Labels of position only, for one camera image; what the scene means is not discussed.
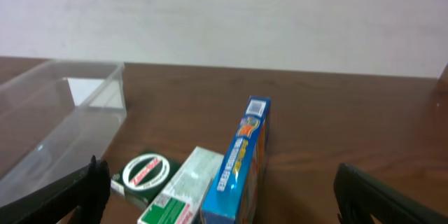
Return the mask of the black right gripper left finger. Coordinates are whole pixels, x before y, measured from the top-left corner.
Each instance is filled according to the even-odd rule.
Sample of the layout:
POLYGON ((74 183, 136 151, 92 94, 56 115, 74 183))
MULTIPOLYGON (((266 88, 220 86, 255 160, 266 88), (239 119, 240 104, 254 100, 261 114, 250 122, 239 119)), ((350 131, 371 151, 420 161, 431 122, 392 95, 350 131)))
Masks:
POLYGON ((2 223, 101 223, 111 195, 107 161, 90 163, 25 197, 1 207, 2 223))

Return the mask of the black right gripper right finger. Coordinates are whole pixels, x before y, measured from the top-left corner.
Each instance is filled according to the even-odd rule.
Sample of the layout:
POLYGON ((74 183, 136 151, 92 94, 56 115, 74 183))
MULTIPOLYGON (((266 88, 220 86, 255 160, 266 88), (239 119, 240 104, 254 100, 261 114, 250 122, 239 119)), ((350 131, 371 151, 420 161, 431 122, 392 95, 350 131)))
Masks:
POLYGON ((333 182, 341 224, 445 224, 447 217, 404 196, 364 171, 341 163, 333 182))

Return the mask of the dark green round-logo box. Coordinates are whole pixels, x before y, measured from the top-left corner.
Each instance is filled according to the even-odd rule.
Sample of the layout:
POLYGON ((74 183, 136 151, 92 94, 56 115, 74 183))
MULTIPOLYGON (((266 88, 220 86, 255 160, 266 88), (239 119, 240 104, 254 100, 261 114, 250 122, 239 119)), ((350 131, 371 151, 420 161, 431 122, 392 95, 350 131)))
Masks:
POLYGON ((111 176, 111 190, 144 210, 167 185, 182 163, 145 150, 111 176))

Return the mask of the clear plastic container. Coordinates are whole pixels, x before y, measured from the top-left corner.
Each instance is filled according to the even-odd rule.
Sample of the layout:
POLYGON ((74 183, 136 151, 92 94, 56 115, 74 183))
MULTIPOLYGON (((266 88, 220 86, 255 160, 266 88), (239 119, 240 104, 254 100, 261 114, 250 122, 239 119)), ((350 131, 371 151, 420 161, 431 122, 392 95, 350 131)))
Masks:
POLYGON ((1 205, 102 157, 127 116, 124 68, 51 60, 1 84, 1 205))

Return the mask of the white green medicine box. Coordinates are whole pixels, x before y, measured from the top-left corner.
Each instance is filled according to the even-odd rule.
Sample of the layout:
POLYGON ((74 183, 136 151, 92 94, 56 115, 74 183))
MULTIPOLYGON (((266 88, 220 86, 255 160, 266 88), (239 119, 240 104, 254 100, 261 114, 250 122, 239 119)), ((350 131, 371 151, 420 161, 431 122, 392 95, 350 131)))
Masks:
POLYGON ((137 220, 138 224, 198 224, 200 208, 223 155, 195 147, 137 220))

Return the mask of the blue medicine box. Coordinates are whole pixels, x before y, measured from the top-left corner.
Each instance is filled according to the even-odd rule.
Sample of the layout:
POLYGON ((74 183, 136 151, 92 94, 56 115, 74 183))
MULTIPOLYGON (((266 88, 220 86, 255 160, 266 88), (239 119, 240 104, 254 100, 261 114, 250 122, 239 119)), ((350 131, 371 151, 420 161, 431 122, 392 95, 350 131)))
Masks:
POLYGON ((251 96, 200 209, 205 224, 252 223, 267 166, 269 97, 251 96))

